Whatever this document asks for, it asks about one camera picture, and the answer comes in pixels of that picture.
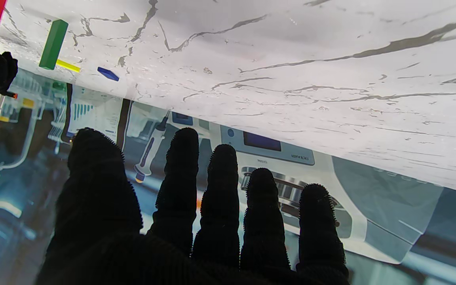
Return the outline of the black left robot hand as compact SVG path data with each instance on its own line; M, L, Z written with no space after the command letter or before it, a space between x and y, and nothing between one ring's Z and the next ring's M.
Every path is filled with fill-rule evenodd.
M252 172L239 243L235 149L216 147L197 215L198 133L176 132L166 155L157 210L146 234L121 149L101 132L72 141L69 178L56 202L54 235L36 285L347 285L349 271L326 188L299 200L299 262L292 270L271 171Z

